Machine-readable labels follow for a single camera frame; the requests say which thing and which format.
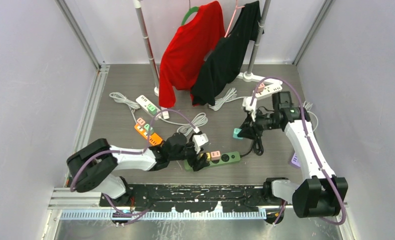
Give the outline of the teal plug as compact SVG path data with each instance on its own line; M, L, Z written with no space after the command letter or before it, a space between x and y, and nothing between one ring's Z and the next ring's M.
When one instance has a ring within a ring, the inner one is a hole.
M234 139L238 139L238 140L242 140L243 137L240 137L240 136L239 136L239 133L240 133L241 131L242 131L241 128L234 128L233 134L232 134L233 138L234 138Z

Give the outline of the pink plug on orange strip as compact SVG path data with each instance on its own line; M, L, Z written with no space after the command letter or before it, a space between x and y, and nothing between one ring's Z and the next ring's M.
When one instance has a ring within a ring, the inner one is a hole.
M136 119L136 123L142 128L146 125L146 121L141 117Z

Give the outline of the purple power strip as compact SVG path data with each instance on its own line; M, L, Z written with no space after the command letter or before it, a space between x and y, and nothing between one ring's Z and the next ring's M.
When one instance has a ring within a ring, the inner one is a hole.
M288 163L294 168L300 168L301 167L296 153L294 153L292 155L292 157L291 157L291 159L290 159L290 161Z

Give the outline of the red shirt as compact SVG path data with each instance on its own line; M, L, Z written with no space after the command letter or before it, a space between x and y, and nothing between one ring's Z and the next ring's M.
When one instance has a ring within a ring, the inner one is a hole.
M224 34L223 11L218 1L200 6L194 18L177 29L160 63L158 103L161 107L174 107L174 90L191 90L205 56L215 49Z

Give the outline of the green power strip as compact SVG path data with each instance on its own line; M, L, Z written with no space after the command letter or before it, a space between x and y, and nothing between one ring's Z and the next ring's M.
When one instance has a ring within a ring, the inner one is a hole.
M219 161L209 161L209 167L205 167L203 169L235 164L235 163L239 163L240 161L241 161L241 155L238 151L221 153L221 157Z

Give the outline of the clothes rack right pole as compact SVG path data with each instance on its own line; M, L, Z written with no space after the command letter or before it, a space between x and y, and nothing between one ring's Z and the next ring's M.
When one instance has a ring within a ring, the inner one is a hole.
M258 23L258 35L256 38L256 41L253 44L253 48L252 48L252 52L251 52L251 56L249 59L249 63L248 63L248 67L246 69L246 71L244 72L240 72L239 75L237 76L239 79L243 80L244 82L259 82L260 80L263 79L262 76L259 75L255 75L253 74L253 68L255 65L255 61L256 61L256 56L259 50L259 46L260 46L260 42L261 42L261 38L264 32L264 28L265 28L265 23L266 23L266 19L268 16L268 12L269 12L269 8L271 6L271 0L265 0L264 1L264 5L263 5L263 9L262 9L262 13L261 13L261 18L260 21Z

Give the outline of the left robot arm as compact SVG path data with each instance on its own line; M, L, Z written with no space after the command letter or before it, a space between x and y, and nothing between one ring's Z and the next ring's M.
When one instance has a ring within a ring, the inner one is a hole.
M154 172L166 168L172 161L205 165L207 158L199 154L208 144L207 135L201 131L193 133L190 139L182 133L175 133L160 144L143 149L121 148L110 145L105 138L99 138L66 160L72 176L70 190L78 193L100 192L124 207L130 203L132 194L127 190L126 180L114 176L114 171Z

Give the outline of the clothes rack pole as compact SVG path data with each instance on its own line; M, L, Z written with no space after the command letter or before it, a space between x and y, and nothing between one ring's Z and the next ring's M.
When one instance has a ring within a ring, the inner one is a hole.
M151 67L151 72L153 74L154 85L155 85L153 91L154 91L154 94L158 97L159 96L159 87L160 87L159 71L158 71L158 68L157 68L157 65L155 62L151 42L149 39L149 34L148 34L147 27L146 27L143 11L142 11L141 1L140 0L133 0L132 2L133 2L135 12L137 15L137 19L139 22L142 38L143 38L145 49L147 52L147 58L148 58L148 61L149 61L150 67Z
M244 72L240 72L239 75L237 76L239 79L243 80L244 82L259 82L260 80L263 79L262 76L259 75L255 75L253 74L253 68L255 65L255 61L256 61L256 56L259 50L259 46L260 46L260 42L261 42L261 38L264 32L264 28L265 28L265 23L266 23L266 19L268 16L268 12L269 12L269 8L271 6L271 0L265 0L264 1L264 5L263 5L263 9L262 9L262 13L261 13L261 18L260 21L258 23L258 35L256 38L256 41L253 44L253 48L252 48L252 52L251 52L251 56L249 59L249 63L248 63L248 67L246 69L246 71Z

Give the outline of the pink hanger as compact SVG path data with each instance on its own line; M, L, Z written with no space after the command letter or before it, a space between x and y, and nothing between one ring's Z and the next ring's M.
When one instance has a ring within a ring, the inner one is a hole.
M234 27L234 22L239 17L240 11L245 7L244 5L240 5L239 0L235 0L234 4L235 4L234 5L234 10L232 12L232 16L230 18L228 26L227 26L227 28L225 30L224 38L227 38L231 34L231 31L233 30L233 27Z

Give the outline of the pink plug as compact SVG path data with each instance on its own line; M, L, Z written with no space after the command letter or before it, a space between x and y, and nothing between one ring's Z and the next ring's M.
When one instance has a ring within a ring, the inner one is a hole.
M136 119L136 123L142 128L146 125L146 121L141 117Z
M266 85L265 85L264 83L259 84L259 86L258 86L257 89L256 89L256 93L261 93L261 92L263 92L265 86L266 86Z
M221 158L221 152L220 152L219 150L218 150L218 151L211 151L211 152L210 152L210 160L211 160L212 162L219 161L220 158Z

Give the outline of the white power strip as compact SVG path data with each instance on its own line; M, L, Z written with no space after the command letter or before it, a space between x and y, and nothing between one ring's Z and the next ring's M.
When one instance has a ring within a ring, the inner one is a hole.
M158 112L161 111L155 104L153 104L147 97L144 95L140 95L136 98L136 102L139 106L147 112L148 115L154 117L157 115Z
M258 89L256 94L255 94L255 98L257 100L262 100L268 97L271 97L273 94L281 92L283 90L283 87L281 84L270 84L270 85L266 85L264 86L264 88L262 89Z

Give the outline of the green hanger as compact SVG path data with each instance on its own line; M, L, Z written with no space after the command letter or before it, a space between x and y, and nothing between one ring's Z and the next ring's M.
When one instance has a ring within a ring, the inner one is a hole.
M181 26L184 26L187 22L187 20L189 19L189 17L193 14L193 13L197 13L199 11L199 7L198 6L193 6L190 7L188 9L188 11L186 12L186 14L184 15L182 22L181 22Z

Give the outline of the black shirt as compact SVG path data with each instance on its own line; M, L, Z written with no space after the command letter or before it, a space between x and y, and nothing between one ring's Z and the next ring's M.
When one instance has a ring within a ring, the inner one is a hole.
M192 105L215 105L215 97L240 73L250 41L257 40L260 21L260 2L245 4L229 35L218 41L202 65L190 90Z

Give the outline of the pink plug on white strip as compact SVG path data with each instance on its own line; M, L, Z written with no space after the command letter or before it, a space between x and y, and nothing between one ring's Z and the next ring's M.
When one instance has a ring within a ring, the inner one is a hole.
M256 93L261 93L261 92L263 92L265 86L266 86L266 85L265 85L264 83L259 84L259 86L258 86L257 89L256 89Z

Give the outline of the right white power strip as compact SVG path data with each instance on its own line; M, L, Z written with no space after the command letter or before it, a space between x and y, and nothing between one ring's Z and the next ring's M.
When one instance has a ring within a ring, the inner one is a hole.
M283 87L281 84L270 84L270 85L266 85L264 86L264 88L262 89L258 89L256 94L255 94L255 98L257 100L262 100L268 97L271 97L273 94L281 92L283 90Z

